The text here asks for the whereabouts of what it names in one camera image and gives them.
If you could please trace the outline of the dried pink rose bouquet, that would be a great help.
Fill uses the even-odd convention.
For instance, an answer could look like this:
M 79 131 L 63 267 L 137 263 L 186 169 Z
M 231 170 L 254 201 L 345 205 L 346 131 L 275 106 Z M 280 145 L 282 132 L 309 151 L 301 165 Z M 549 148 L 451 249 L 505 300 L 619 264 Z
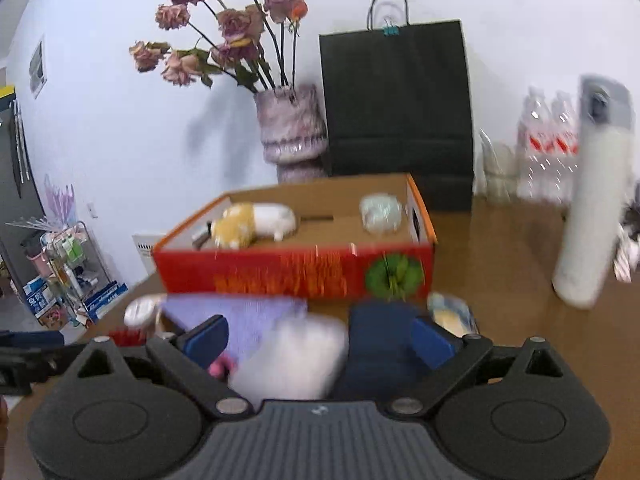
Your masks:
M 194 46 L 139 40 L 129 55 L 138 73 L 160 70 L 177 87 L 195 81 L 211 87 L 224 75 L 254 94 L 259 87 L 293 88 L 300 23 L 307 14 L 306 0 L 250 0 L 243 9 L 224 0 L 167 0 L 157 7 L 155 23 L 165 32 L 194 30 Z

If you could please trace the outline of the clear drinking glass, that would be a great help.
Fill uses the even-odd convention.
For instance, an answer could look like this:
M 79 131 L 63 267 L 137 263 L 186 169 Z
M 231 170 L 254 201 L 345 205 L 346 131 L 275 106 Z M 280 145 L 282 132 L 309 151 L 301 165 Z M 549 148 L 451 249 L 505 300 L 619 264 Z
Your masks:
M 518 158 L 515 152 L 502 142 L 491 140 L 480 130 L 482 144 L 485 194 L 488 202 L 508 204 L 518 197 Z

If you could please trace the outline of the red pom-pom flower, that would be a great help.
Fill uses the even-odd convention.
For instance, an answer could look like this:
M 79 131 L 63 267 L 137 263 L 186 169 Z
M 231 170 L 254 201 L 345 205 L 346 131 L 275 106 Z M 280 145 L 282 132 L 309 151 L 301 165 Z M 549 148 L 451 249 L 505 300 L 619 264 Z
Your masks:
M 144 346 L 146 343 L 146 335 L 142 330 L 112 330 L 107 334 L 114 341 L 118 348 L 131 348 Z

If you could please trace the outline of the water bottle pack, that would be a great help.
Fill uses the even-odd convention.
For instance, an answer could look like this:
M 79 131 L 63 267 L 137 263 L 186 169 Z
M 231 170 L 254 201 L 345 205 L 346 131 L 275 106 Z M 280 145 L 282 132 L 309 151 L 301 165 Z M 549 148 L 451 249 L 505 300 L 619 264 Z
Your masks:
M 518 120 L 518 197 L 567 205 L 577 170 L 578 118 L 569 93 L 548 104 L 544 90 L 530 86 Z

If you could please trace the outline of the navy blue zip case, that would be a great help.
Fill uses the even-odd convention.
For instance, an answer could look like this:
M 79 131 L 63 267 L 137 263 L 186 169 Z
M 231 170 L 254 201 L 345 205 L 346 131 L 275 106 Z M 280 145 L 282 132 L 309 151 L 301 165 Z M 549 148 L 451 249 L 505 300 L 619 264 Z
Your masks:
M 348 355 L 330 398 L 385 403 L 420 382 L 430 370 L 410 344 L 411 323 L 418 316 L 431 318 L 402 301 L 367 300 L 352 306 Z

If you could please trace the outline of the blue yellow plush figure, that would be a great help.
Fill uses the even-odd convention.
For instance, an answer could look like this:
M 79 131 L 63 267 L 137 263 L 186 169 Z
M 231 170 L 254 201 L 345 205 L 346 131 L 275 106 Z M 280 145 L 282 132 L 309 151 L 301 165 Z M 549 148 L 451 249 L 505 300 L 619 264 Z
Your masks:
M 454 336 L 462 338 L 480 333 L 471 309 L 462 299 L 431 292 L 426 304 L 432 320 Z

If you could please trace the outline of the yellow white plush toy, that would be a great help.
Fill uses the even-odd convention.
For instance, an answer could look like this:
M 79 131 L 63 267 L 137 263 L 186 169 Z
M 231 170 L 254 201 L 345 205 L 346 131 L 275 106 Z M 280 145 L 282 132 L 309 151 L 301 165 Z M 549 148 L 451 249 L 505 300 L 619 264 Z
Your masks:
M 237 203 L 210 226 L 210 241 L 220 249 L 240 250 L 255 240 L 280 243 L 297 230 L 297 218 L 288 206 L 270 203 Z

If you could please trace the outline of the white thermos bottle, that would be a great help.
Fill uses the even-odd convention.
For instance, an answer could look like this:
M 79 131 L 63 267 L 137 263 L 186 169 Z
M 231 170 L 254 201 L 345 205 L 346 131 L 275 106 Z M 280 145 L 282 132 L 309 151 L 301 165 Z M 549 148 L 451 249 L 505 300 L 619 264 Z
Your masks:
M 611 271 L 633 151 L 629 90 L 605 76 L 582 76 L 578 168 L 551 280 L 556 296 L 573 308 L 592 308 Z

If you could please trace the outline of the iridescent crumpled wrapper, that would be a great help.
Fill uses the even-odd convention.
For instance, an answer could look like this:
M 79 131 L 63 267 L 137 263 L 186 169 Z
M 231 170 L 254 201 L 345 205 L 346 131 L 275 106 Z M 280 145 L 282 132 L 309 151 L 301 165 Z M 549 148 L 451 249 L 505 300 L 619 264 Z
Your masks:
M 396 232 L 402 221 L 402 205 L 395 195 L 375 193 L 364 196 L 359 203 L 364 229 L 371 234 Z

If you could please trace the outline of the crumpled tissue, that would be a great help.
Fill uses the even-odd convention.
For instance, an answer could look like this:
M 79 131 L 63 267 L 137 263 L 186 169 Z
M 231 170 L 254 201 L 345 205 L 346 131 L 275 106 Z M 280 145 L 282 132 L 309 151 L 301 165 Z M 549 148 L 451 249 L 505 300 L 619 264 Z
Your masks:
M 630 283 L 639 265 L 639 206 L 629 206 L 618 225 L 618 242 L 613 262 L 617 281 Z

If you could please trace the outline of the pink purple ceramic vase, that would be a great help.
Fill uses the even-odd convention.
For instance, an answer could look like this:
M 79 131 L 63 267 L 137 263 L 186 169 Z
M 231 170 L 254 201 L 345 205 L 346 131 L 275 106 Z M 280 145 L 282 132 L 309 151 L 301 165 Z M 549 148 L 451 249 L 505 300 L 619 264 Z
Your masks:
M 317 88 L 302 84 L 254 95 L 265 162 L 276 166 L 280 183 L 324 178 L 322 157 L 329 146 Z

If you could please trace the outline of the red cardboard box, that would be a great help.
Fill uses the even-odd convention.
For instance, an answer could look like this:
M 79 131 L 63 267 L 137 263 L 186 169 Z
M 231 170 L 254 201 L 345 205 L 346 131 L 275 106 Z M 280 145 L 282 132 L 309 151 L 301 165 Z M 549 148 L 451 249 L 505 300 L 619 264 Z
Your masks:
M 361 201 L 384 193 L 398 199 L 397 231 L 372 234 Z M 277 204 L 296 215 L 297 230 L 276 242 L 216 247 L 214 223 L 231 206 Z M 312 300 L 424 298 L 431 289 L 437 237 L 408 174 L 338 177 L 252 188 L 216 197 L 152 249 L 172 294 L 292 296 Z

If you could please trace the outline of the white round container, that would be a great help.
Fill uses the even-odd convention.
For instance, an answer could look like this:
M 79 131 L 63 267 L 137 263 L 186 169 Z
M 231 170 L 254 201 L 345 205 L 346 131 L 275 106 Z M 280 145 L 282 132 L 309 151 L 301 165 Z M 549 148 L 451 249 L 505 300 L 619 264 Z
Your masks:
M 125 326 L 130 330 L 148 330 L 157 326 L 166 298 L 165 294 L 156 294 L 141 296 L 131 301 L 122 318 Z

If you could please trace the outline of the purple cloth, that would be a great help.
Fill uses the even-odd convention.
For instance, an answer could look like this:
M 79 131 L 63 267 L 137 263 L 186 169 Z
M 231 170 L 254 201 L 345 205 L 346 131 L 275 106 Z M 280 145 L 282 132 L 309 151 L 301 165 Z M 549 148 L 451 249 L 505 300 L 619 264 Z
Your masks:
M 223 294 L 168 295 L 163 314 L 184 330 L 200 325 L 214 315 L 229 325 L 226 352 L 239 363 L 250 356 L 280 318 L 304 316 L 306 300 L 281 296 L 242 296 Z

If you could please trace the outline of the black paper shopping bag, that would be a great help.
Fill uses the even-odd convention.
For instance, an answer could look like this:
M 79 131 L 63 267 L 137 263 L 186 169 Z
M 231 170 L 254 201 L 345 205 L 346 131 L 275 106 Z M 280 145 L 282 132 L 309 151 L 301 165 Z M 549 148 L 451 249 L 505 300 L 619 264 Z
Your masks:
M 319 39 L 332 177 L 410 174 L 428 209 L 472 207 L 474 139 L 462 26 L 397 25 Z

